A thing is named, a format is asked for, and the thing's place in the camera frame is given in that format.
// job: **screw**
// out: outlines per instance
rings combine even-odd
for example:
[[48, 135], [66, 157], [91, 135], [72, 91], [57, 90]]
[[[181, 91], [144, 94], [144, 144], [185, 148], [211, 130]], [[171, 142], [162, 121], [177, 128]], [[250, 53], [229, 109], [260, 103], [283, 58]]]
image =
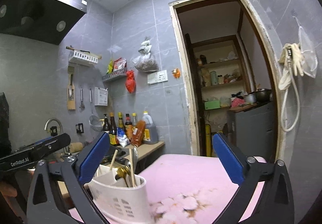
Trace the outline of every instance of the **screw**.
[[249, 163], [255, 163], [255, 162], [256, 162], [256, 159], [255, 159], [254, 157], [248, 157], [248, 158], [247, 158], [247, 161], [248, 161]]
[[284, 165], [285, 165], [285, 163], [284, 163], [284, 161], [282, 161], [282, 160], [277, 160], [277, 165], [278, 165], [278, 166], [284, 166]]
[[73, 155], [67, 157], [68, 162], [73, 162], [75, 159], [76, 159], [76, 157]]
[[39, 165], [39, 166], [42, 166], [43, 164], [45, 164], [45, 160], [40, 160], [40, 161], [38, 161], [38, 165]]

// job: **refrigerator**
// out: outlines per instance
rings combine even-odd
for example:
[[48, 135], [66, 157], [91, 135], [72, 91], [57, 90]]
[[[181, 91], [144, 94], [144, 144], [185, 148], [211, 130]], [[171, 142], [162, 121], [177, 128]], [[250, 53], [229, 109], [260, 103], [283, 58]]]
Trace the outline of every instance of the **refrigerator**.
[[240, 112], [227, 111], [228, 138], [246, 156], [260, 156], [266, 161], [274, 152], [275, 105], [262, 103]]

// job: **cooking pot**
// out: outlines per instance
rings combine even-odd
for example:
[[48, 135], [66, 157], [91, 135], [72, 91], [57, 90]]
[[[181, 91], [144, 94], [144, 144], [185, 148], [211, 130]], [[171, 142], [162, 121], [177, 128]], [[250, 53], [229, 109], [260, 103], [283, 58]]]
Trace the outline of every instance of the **cooking pot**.
[[272, 93], [272, 90], [270, 89], [258, 89], [254, 92], [257, 102], [268, 102], [269, 96]]
[[255, 93], [243, 95], [245, 103], [254, 104], [256, 103]]

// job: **knife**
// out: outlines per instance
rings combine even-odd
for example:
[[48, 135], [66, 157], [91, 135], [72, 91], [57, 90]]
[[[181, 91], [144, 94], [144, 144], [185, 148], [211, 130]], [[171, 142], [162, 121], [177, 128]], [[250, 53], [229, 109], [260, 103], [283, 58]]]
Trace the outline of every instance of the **knife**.
[[71, 97], [72, 86], [73, 86], [73, 73], [70, 75], [70, 85], [69, 85], [69, 89], [68, 89], [69, 97]]

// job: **range hood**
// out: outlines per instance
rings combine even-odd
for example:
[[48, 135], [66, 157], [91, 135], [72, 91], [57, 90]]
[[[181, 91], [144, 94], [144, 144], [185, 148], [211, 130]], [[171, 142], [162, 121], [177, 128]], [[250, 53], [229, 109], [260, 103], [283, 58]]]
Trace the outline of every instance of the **range hood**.
[[0, 33], [59, 45], [86, 11], [85, 0], [4, 0]]

